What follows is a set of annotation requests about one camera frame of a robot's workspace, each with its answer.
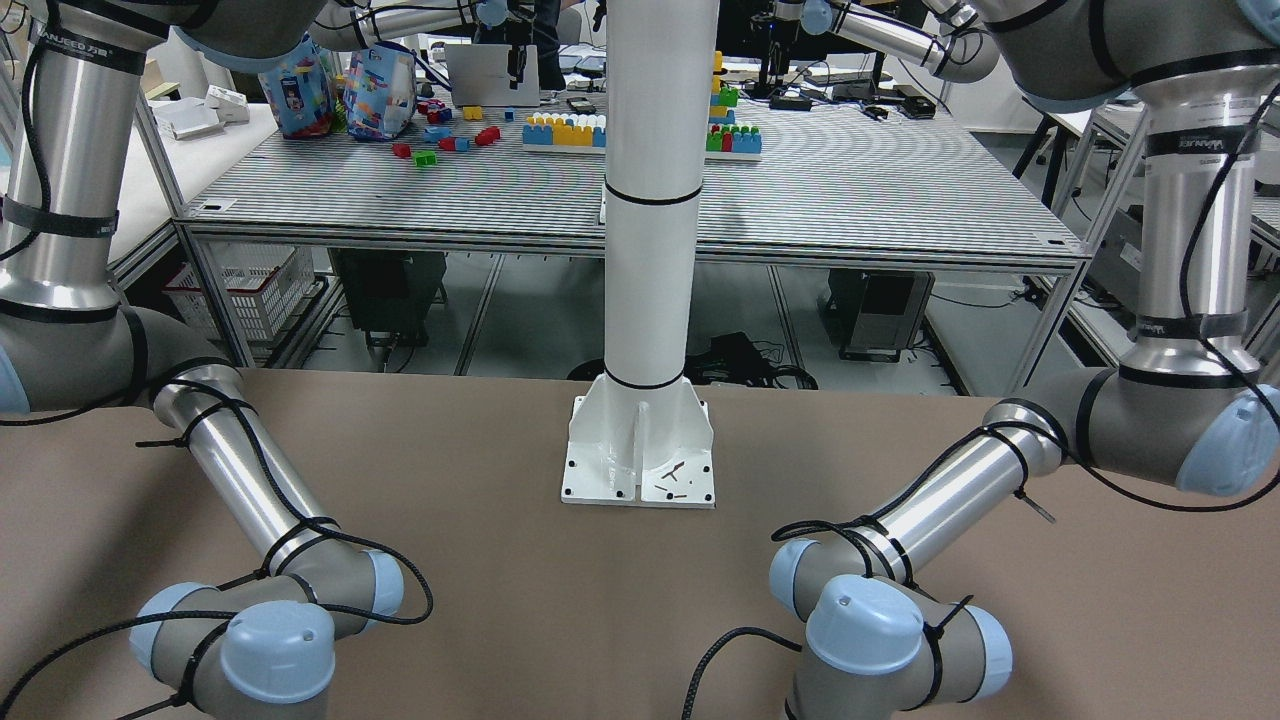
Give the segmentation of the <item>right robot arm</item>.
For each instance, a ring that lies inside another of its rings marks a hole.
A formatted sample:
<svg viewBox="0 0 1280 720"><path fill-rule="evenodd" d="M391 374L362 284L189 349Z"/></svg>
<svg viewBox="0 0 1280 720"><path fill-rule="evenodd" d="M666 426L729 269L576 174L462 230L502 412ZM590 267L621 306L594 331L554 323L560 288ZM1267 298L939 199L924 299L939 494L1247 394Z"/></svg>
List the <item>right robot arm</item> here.
<svg viewBox="0 0 1280 720"><path fill-rule="evenodd" d="M246 401L236 366L173 318L125 306L108 255L147 54L179 35L242 72L287 56L325 1L32 1L29 54L3 200L3 413L8 425L138 406L177 432L260 552L221 585L155 594L137 618L51 651L8 692L97 638L127 632L170 705L219 719L321 719L338 641L398 615L390 547L329 518Z"/></svg>

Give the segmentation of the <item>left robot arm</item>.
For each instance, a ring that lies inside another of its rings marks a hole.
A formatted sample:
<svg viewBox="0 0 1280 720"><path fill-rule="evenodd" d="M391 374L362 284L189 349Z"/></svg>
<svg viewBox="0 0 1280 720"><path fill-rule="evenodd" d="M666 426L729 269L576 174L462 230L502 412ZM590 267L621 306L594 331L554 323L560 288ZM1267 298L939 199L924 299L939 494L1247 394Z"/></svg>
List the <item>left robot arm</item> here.
<svg viewBox="0 0 1280 720"><path fill-rule="evenodd" d="M1075 462L1229 497L1272 489L1277 391L1249 355L1245 275L1260 123L1277 96L1275 1L960 1L937 5L956 70L1000 51L1038 108L1132 91L1146 106L1135 338L1117 369L1073 372L995 405L910 486L844 523L780 528L773 596L805 624L786 719L887 719L998 692L1009 637L916 573L1027 482Z"/></svg>

